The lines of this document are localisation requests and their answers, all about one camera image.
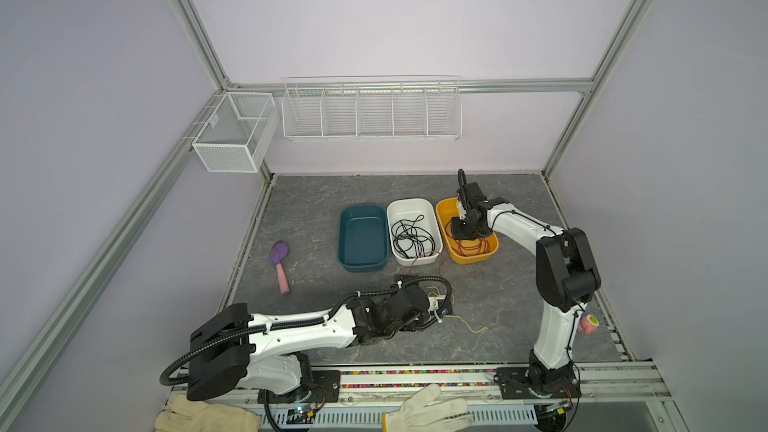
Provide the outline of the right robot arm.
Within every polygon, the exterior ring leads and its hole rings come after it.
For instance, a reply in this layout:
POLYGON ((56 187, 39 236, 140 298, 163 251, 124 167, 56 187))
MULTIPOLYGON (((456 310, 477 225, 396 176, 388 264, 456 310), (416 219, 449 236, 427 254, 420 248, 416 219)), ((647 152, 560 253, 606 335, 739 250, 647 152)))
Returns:
POLYGON ((451 219, 454 240, 501 234, 535 256, 543 314, 520 384, 542 398, 578 384, 572 353, 575 336, 586 305, 601 287, 587 234, 533 218, 503 198, 488 198, 477 183, 467 180, 463 170, 457 178, 459 215, 451 219))

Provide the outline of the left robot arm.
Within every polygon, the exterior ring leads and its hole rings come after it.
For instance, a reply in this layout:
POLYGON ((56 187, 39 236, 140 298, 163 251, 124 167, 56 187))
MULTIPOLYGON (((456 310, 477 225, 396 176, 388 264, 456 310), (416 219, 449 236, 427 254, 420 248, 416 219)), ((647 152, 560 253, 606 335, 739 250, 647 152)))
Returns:
POLYGON ((255 314, 235 303, 191 333, 188 352, 159 382, 186 386, 191 401, 220 397, 240 384, 275 395, 308 390, 307 351, 376 345, 400 332, 424 331, 442 320, 452 299, 444 277, 400 275, 387 289, 357 291, 315 312, 255 314))

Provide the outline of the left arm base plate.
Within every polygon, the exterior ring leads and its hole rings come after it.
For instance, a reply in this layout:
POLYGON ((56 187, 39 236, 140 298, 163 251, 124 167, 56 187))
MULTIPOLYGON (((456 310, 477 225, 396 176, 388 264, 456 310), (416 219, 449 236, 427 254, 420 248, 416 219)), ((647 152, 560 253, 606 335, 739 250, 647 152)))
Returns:
POLYGON ((340 382, 340 370, 313 369, 310 376, 303 376, 300 379, 296 389, 284 394, 260 391, 257 401, 259 404, 263 404, 264 397, 267 397, 270 404, 336 403, 339 400, 341 390, 340 382))

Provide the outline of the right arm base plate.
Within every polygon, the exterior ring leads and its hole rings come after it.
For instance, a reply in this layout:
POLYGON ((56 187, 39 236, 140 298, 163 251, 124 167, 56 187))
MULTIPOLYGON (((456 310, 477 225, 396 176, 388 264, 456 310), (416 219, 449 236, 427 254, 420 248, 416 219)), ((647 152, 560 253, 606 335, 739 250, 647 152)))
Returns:
POLYGON ((494 375, 503 399, 577 399, 582 396, 572 366, 545 369, 539 365, 499 367, 494 375))

